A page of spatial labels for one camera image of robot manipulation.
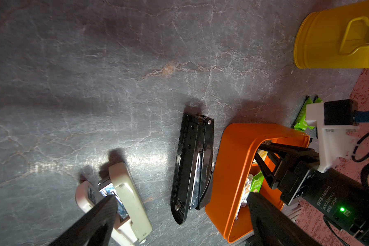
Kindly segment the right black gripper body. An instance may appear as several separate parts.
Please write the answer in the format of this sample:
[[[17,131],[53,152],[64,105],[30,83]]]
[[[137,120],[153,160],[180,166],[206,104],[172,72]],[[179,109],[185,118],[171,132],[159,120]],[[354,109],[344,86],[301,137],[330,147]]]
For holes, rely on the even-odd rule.
[[[261,156],[256,153],[255,160],[271,189],[281,192],[280,200],[286,205],[300,197],[304,182],[317,171],[319,154],[313,149],[278,143],[261,144],[259,150],[267,152],[267,157],[275,165],[270,170]]]

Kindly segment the orange plastic storage box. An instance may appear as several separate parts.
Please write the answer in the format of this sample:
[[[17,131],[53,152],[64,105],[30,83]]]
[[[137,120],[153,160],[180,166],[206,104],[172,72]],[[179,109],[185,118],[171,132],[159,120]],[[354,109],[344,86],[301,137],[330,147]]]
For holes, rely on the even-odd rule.
[[[236,242],[253,231],[250,212],[240,207],[240,199],[248,175],[260,171],[253,160],[258,147],[267,140],[308,147],[310,136],[278,124],[230,124],[223,132],[214,169],[211,201],[205,211],[228,243]]]

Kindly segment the green cookie packet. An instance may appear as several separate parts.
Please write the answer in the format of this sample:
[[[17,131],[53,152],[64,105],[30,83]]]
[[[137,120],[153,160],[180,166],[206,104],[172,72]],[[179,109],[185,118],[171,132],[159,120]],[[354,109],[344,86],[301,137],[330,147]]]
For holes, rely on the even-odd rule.
[[[263,182],[264,182],[264,176],[262,172],[260,171],[259,173],[257,173],[255,176],[252,177],[250,192],[259,193]]]
[[[321,103],[322,99],[319,98],[318,95],[316,95],[314,97],[314,99],[311,99],[309,96],[306,96],[305,101],[294,121],[294,123],[292,124],[292,128],[297,130],[297,131],[301,131],[304,132],[306,129],[311,129],[313,130],[315,127],[313,126],[309,126],[308,123],[306,122],[305,118],[306,118],[306,107],[309,104],[316,104],[316,103]]]

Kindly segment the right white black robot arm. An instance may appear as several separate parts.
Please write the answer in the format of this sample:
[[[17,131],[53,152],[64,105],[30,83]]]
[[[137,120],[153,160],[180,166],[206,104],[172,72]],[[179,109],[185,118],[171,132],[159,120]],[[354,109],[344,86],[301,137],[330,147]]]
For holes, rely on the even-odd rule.
[[[258,153],[255,160],[271,189],[281,192],[280,200],[290,205],[301,197],[320,211],[327,222],[345,230],[369,246],[369,188],[330,169],[318,171],[320,157],[313,149],[278,143],[261,144],[275,165],[270,170]]]

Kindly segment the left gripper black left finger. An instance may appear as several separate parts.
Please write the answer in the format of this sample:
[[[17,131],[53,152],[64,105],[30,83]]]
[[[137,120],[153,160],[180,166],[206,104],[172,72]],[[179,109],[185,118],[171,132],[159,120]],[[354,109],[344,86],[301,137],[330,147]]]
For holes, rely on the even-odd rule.
[[[115,224],[118,203],[114,195],[104,197],[51,246],[107,246]]]

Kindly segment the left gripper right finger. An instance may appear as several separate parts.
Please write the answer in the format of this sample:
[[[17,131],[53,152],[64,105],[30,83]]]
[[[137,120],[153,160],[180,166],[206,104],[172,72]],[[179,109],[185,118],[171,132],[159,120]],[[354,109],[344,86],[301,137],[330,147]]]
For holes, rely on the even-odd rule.
[[[248,207],[254,231],[248,246],[319,245],[261,194],[250,193]]]

